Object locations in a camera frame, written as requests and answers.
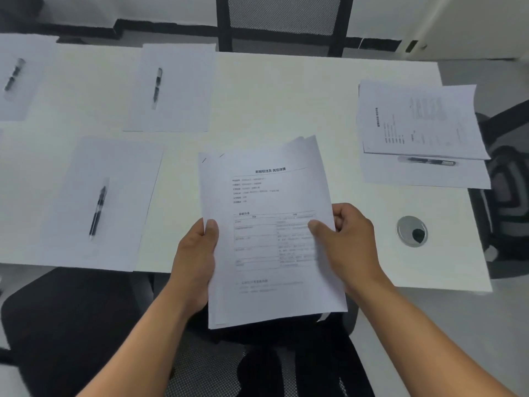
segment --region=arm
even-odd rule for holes
[[[202,219],[180,241],[171,277],[160,295],[96,377],[79,393],[91,396],[163,396],[187,320],[207,303],[218,227]]]
[[[393,286],[374,229],[350,204],[333,205],[337,232],[312,220],[334,272],[373,326],[411,396],[513,396]]]

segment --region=conference table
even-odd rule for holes
[[[83,136],[164,147],[136,270],[168,273],[179,240],[201,217],[199,152],[315,134],[331,200],[352,203],[373,222],[380,264],[395,285],[492,290],[466,189],[368,184],[360,171],[360,81],[439,86],[435,62],[216,53],[208,132],[124,132],[141,49],[57,48],[27,119],[0,123],[0,200],[10,207],[0,216],[0,262],[39,264],[34,245]],[[407,215],[427,226],[419,248],[397,236]],[[371,359],[369,344],[360,357]],[[373,383],[379,375],[368,376]]]

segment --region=person's right hand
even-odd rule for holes
[[[353,298],[362,287],[389,280],[378,262],[374,228],[371,221],[349,203],[332,205],[336,231],[318,220],[310,220],[308,228],[325,249],[334,273],[346,285]]]

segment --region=wall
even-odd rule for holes
[[[44,0],[43,20],[110,27],[117,18],[217,25],[215,0]],[[428,0],[354,0],[347,36],[403,39]]]

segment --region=person's left thumb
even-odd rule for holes
[[[203,242],[211,249],[211,252],[215,249],[218,241],[218,225],[213,219],[209,219],[206,222],[206,231],[204,232]]]

